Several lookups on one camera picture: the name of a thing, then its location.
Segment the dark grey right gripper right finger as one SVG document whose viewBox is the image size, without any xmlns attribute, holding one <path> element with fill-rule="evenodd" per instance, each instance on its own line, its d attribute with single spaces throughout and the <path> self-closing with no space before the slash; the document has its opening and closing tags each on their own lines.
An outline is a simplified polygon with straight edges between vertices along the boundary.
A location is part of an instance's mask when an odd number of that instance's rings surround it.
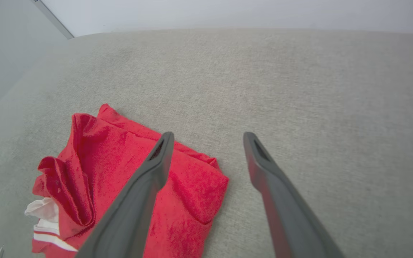
<svg viewBox="0 0 413 258">
<path fill-rule="evenodd" d="M 342 258 L 342 251 L 252 132 L 243 134 L 252 185 L 261 193 L 277 258 Z"/>
</svg>

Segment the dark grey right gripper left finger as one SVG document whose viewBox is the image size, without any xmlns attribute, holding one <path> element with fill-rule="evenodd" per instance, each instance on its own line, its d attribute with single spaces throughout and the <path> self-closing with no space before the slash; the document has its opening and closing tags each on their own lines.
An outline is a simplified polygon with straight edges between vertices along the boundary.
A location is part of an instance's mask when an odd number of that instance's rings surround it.
<svg viewBox="0 0 413 258">
<path fill-rule="evenodd" d="M 174 134 L 165 132 L 77 252 L 77 258 L 142 258 L 156 196 L 167 183 Z"/>
</svg>

